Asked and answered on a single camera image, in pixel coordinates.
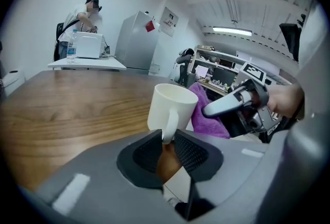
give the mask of monitor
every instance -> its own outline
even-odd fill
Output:
[[[222,69],[222,68],[216,68],[213,73],[212,79],[219,80],[223,84],[232,85],[234,79],[235,79],[236,73],[233,73],[231,71]]]

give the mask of white shirt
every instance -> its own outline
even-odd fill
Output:
[[[77,20],[77,16],[79,13],[87,14],[87,7],[85,4],[79,4],[74,7],[74,9],[68,14],[67,19],[64,22],[63,29],[69,25],[72,21]],[[74,29],[80,31],[81,22],[78,21],[76,24],[69,27],[59,38],[59,41],[68,41],[69,33],[71,33]]]
[[[297,80],[305,92],[305,116],[330,110],[330,34],[322,6],[310,11],[300,36]]]

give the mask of purple cloth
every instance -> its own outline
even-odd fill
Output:
[[[203,87],[199,83],[194,83],[189,90],[198,96],[197,106],[191,116],[191,123],[194,127],[194,132],[229,139],[229,132],[219,118],[204,117],[202,108],[209,104],[210,101],[207,98]]]

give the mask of plastic bottle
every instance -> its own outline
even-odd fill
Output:
[[[76,33],[77,30],[74,29],[72,32],[72,35],[70,36],[69,42],[68,42],[68,51],[67,51],[67,60],[68,64],[72,65],[76,63],[76,51],[77,51],[77,37]]]

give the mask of fluorescent light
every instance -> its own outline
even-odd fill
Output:
[[[252,36],[252,31],[245,29],[214,27],[213,30],[217,32],[235,33],[246,36]]]

